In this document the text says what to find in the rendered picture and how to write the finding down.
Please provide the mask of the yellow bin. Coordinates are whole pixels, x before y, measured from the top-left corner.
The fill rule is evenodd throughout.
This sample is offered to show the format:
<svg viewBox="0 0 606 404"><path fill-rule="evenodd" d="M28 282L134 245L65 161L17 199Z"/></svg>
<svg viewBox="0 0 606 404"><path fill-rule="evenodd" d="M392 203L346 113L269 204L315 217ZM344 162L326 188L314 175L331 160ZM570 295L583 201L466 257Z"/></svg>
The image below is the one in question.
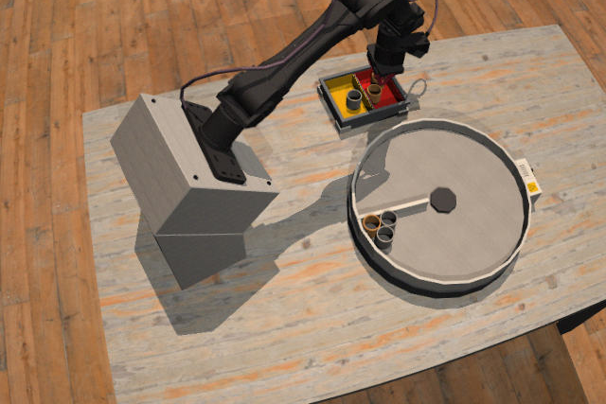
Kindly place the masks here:
<svg viewBox="0 0 606 404"><path fill-rule="evenodd" d="M373 110L353 74L338 79L328 80L326 84L344 118ZM361 106L358 110L350 110L346 106L347 92L351 89L359 90L362 93Z"/></svg>

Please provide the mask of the grey metal bushing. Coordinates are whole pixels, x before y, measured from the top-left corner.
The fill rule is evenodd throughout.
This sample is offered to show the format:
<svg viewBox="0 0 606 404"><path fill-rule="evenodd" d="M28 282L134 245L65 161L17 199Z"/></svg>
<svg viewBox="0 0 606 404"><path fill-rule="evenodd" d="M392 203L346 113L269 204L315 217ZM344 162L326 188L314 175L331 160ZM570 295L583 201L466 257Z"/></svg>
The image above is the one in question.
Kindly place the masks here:
<svg viewBox="0 0 606 404"><path fill-rule="evenodd" d="M386 235L386 236L388 236L390 238L390 240L383 241L383 240L381 240L378 237L379 235ZM393 229L391 227L389 227L389 226L381 226L377 230L377 233L376 233L376 236L375 236L375 239L374 239L374 243L375 243L375 245L379 249L382 249L382 250L388 249L391 246L391 244L392 244L394 235L395 235L395 233L394 233L394 231L393 231Z"/></svg>
<svg viewBox="0 0 606 404"><path fill-rule="evenodd" d="M397 221L398 221L398 216L395 212L391 211L391 210L385 210L381 213L380 215L380 220L381 220L381 226L389 226L393 229L395 229ZM383 223L383 220L391 220L393 223L396 222L395 224L392 225L387 225ZM380 226L380 227L381 227Z"/></svg>
<svg viewBox="0 0 606 404"><path fill-rule="evenodd" d="M355 100L353 100L355 99ZM358 101L356 101L358 99ZM347 93L346 106L350 110L358 110L361 106L362 94L358 90L349 90Z"/></svg>

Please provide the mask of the bronze bushing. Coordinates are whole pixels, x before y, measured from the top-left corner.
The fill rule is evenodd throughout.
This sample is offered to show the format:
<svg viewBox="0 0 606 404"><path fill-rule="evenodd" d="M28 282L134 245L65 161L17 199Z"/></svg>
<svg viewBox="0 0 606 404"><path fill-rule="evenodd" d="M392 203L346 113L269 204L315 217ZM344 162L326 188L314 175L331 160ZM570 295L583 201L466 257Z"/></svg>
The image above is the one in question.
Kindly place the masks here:
<svg viewBox="0 0 606 404"><path fill-rule="evenodd" d="M372 76L371 76L371 82L370 82L370 84L377 84L377 85L379 85L378 81L377 81L377 80L374 80L372 77L373 77L374 79L376 79L376 78L375 78L375 76L374 76L374 74L372 73ZM379 85L379 86L380 86L380 85ZM384 88L384 85L383 85L383 86L380 86L380 87L383 89L383 88Z"/></svg>
<svg viewBox="0 0 606 404"><path fill-rule="evenodd" d="M378 227L378 228L376 228L376 229L371 230L371 229L368 229L368 228L366 228L366 227L365 227L365 224L367 224L367 223L372 223L372 224L374 224L376 227L378 227L378 226L379 226L379 227ZM366 233L368 234L368 236L369 236L370 238L373 238L373 237L375 237L375 236L376 236L377 230L378 230L378 229L380 228L380 226L381 226L381 220L380 220L380 219L379 219L379 217L377 217L376 215L367 215L367 216L365 216L365 218L364 218L364 220L363 220L363 224L362 224L362 225L363 225L363 228L365 229Z"/></svg>
<svg viewBox="0 0 606 404"><path fill-rule="evenodd" d="M381 94L382 94L382 88L379 85L377 85L377 84L370 84L367 87L367 89L366 89L366 93L368 94L368 96L369 96L371 102L373 103L373 105L375 105L375 104L378 104L380 102ZM372 95L372 94L374 94L374 95Z"/></svg>

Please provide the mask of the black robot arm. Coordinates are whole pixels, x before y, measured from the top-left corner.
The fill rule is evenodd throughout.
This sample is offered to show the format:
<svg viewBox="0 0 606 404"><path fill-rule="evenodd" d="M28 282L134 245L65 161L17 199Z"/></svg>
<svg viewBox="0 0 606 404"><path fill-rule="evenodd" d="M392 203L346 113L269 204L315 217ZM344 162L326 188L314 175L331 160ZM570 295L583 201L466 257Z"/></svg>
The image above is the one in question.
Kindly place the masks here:
<svg viewBox="0 0 606 404"><path fill-rule="evenodd" d="M329 7L289 45L257 67L277 62L280 65L266 70L241 71L228 81L228 85L216 95L221 103L214 114L208 107L186 100L186 104L181 105L217 180L232 184L246 182L231 149L232 143L243 129L254 128L266 118L298 78L348 36L379 25L377 44L387 50L399 47L392 52L390 66L402 65L405 53L419 59L428 53L430 42L424 32L412 33L424 24L424 10L415 2L335 0L327 24L317 31Z"/></svg>

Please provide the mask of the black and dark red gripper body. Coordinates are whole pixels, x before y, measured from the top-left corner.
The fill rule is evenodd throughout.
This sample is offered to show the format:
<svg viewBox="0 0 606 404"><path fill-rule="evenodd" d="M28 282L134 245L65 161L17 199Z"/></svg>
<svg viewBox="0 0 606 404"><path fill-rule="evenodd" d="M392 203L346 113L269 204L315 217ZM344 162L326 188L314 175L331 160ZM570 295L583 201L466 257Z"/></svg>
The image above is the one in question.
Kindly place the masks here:
<svg viewBox="0 0 606 404"><path fill-rule="evenodd" d="M375 44L377 46L375 46ZM374 73L380 75L381 78L387 77L389 74L403 74L403 65L390 66L392 52L396 51L399 47L393 50L387 50L378 46L377 41L375 44L368 44L366 46L366 55Z"/></svg>

